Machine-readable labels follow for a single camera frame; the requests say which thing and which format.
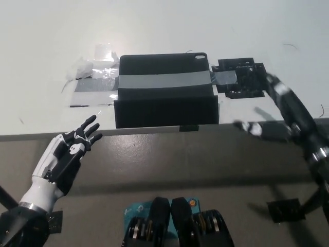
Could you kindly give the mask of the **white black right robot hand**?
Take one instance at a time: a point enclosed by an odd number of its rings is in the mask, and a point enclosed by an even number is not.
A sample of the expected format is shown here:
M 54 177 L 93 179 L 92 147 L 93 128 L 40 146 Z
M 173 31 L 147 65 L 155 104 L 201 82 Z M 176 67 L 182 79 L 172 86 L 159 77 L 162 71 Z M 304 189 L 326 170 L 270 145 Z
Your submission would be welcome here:
M 302 148 L 305 159 L 311 164 L 327 160 L 328 137 L 317 126 L 293 90 L 272 74 L 266 75 L 264 88 L 283 117 L 284 124 L 279 128 L 281 135 L 276 134 L 269 124 L 260 122 L 238 120 L 234 126 L 261 140 L 293 142 Z

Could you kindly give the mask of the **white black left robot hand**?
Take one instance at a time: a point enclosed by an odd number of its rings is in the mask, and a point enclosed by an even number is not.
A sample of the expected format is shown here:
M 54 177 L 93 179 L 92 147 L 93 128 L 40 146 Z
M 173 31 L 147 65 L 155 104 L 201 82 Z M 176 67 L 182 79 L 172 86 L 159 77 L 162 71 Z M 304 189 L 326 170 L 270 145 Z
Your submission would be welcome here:
M 33 186 L 53 186 L 62 195 L 68 194 L 81 167 L 81 159 L 103 136 L 94 134 L 100 127 L 99 123 L 94 123 L 96 118 L 92 115 L 77 129 L 51 140 L 32 174 Z

